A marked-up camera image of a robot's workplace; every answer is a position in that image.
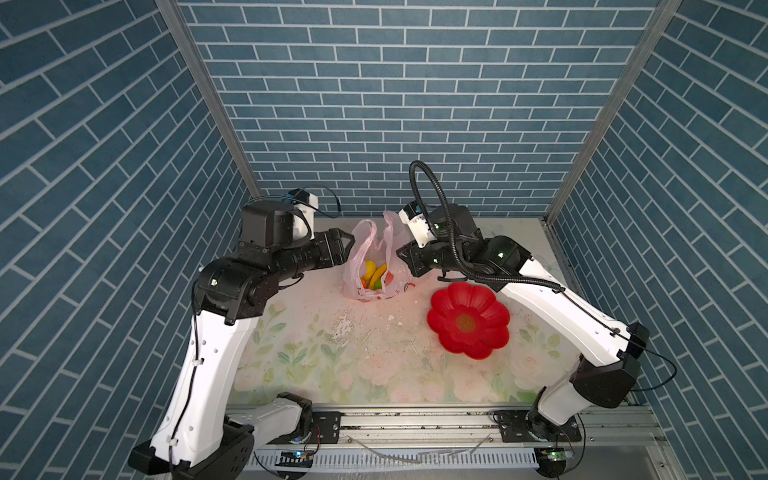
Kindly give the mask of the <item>red flower-shaped plate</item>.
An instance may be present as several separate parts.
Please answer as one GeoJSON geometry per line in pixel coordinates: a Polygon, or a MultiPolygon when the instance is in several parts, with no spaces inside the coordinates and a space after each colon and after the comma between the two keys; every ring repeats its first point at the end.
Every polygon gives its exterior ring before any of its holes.
{"type": "Polygon", "coordinates": [[[453,283],[432,295],[427,324],[446,351],[484,360],[508,344],[510,318],[490,288],[453,283]]]}

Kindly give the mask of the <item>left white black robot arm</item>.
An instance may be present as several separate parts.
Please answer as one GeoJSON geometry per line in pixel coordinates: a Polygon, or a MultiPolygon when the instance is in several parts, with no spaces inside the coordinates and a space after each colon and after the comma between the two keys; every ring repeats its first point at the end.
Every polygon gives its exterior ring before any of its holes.
{"type": "Polygon", "coordinates": [[[248,341],[281,282],[344,264],[354,237],[338,228],[296,241],[285,234],[243,232],[235,255],[200,273],[192,293],[190,344],[159,430],[135,446],[128,464],[174,479],[234,479],[254,449],[312,435],[312,403],[282,393],[250,413],[225,410],[248,341]]]}

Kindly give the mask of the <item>pink plastic bag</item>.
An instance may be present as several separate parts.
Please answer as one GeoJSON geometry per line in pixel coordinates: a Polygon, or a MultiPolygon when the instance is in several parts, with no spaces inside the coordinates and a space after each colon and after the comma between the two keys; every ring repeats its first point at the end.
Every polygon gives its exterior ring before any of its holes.
{"type": "Polygon", "coordinates": [[[353,229],[355,244],[344,265],[341,280],[342,295],[349,299],[362,302],[386,300],[415,287],[414,277],[396,255],[396,251],[410,241],[410,234],[396,213],[385,211],[383,220],[382,228],[373,220],[364,219],[353,229]],[[379,291],[368,290],[361,285],[366,260],[388,265],[384,286],[379,291]]]}

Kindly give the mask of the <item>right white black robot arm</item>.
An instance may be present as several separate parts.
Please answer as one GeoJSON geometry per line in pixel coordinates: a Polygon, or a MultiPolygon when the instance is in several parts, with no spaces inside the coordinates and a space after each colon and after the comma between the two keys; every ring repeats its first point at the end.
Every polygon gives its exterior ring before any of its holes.
{"type": "Polygon", "coordinates": [[[397,256],[415,277],[433,269],[462,274],[435,294],[427,315],[447,351],[483,360],[501,348],[510,338],[511,319],[501,297],[522,304],[578,349],[573,368],[539,391],[525,417],[534,438],[553,441],[582,410],[615,408],[634,388],[647,328],[602,313],[511,238],[462,240],[456,247],[443,240],[412,241],[397,256]]]}

